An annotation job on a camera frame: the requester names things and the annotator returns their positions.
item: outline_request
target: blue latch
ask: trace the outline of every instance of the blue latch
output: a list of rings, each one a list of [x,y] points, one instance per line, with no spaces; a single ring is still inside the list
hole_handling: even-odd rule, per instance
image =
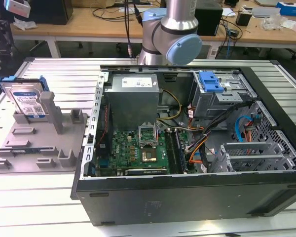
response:
[[[47,85],[47,81],[43,76],[40,76],[39,81],[43,87],[44,91],[49,91],[48,85]]]
[[[4,89],[1,86],[1,82],[14,82],[16,80],[16,76],[9,76],[8,78],[1,78],[0,77],[0,88],[2,92],[4,93]]]
[[[199,80],[204,86],[205,92],[223,92],[224,89],[219,83],[219,79],[213,72],[199,72]]]

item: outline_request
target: motherboard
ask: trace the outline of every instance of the motherboard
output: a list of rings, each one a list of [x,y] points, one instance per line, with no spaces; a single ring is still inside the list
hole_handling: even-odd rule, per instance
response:
[[[108,159],[97,160],[102,175],[148,175],[183,173],[186,170],[185,131],[139,129],[115,131]]]

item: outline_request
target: slotted metal table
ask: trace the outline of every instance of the slotted metal table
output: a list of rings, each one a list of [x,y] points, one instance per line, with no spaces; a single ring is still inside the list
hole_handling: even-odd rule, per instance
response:
[[[90,115],[101,65],[135,64],[136,61],[130,59],[35,58],[24,62],[16,76],[44,75],[55,93],[55,104],[63,113],[82,108]],[[296,80],[280,65],[242,60],[195,60],[191,65],[251,67],[296,124]],[[2,94],[0,146],[14,123],[13,112],[14,105]],[[296,237],[296,203],[274,217],[93,227],[80,201],[70,199],[73,179],[74,174],[70,172],[0,175],[0,237],[186,237],[226,236],[226,233]]]

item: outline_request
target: blue box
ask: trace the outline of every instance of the blue box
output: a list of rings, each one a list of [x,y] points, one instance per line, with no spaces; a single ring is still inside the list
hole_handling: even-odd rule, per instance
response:
[[[276,7],[280,8],[280,14],[286,16],[296,16],[296,3],[289,5],[284,2],[277,3]]]

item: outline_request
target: open computer tower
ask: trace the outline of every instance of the open computer tower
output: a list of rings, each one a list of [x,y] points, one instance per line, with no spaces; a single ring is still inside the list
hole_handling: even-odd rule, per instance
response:
[[[95,226],[273,216],[296,125],[250,68],[102,66],[74,189]]]

